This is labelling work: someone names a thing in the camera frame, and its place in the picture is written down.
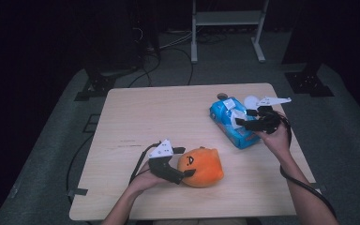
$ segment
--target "pumpkin plush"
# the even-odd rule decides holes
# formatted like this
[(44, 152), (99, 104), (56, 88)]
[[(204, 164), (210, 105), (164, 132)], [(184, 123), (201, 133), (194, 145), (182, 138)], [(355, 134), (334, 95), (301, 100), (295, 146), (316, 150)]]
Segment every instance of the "pumpkin plush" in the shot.
[(183, 179), (185, 184), (195, 188), (212, 186), (224, 176), (218, 150), (215, 148), (201, 147), (186, 152), (179, 158), (177, 170), (196, 170), (192, 176)]

